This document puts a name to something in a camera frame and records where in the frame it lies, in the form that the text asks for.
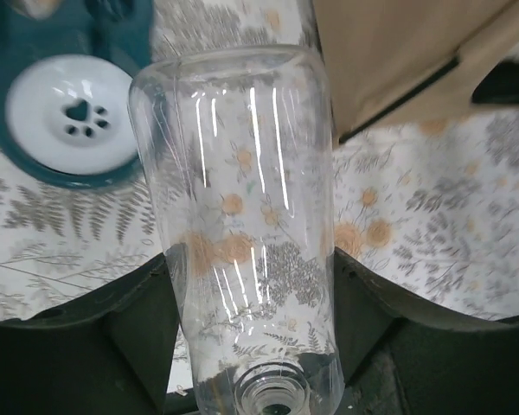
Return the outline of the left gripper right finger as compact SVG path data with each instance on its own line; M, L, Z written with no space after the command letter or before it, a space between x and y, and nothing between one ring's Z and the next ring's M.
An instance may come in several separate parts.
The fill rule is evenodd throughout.
M519 316L488 321L334 256L341 414L519 414Z

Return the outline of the clear plastic water bottle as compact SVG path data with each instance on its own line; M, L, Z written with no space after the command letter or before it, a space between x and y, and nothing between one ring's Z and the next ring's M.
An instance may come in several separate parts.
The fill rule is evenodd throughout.
M332 414L330 95L292 45L158 62L131 83L138 154L204 414Z

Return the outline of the beige fabric pet tent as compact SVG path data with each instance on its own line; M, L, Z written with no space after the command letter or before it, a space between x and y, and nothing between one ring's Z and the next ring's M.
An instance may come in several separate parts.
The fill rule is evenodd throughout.
M519 1L316 1L335 141L519 107Z

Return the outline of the floral patterned table mat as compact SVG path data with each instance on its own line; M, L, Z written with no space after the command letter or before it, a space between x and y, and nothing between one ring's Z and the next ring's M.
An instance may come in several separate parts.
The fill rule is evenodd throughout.
M311 1L154 2L154 59L318 40ZM361 17L374 30L366 41L343 30L352 52L375 47L365 59L377 76L389 72L383 64L413 58L412 42L437 29L429 23L436 10L417 22L410 1L388 2L406 14ZM347 59L370 80L359 56ZM419 122L399 124L399 110L336 150L338 246L452 310L487 320L519 315L519 109L450 115L437 105L443 100L408 115ZM152 216L143 178L105 190L58 188L0 150L0 322L29 320L159 253Z

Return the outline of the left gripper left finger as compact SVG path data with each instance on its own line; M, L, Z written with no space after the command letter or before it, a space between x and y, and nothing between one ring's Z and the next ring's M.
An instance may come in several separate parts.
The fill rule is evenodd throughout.
M160 414L177 331L163 255L29 320L0 322L0 414Z

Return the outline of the teal pet bowl stand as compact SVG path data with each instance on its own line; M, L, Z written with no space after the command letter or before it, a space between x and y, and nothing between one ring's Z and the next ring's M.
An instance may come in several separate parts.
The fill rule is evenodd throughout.
M151 62L151 1L0 1L0 150L47 184L140 170L127 100Z

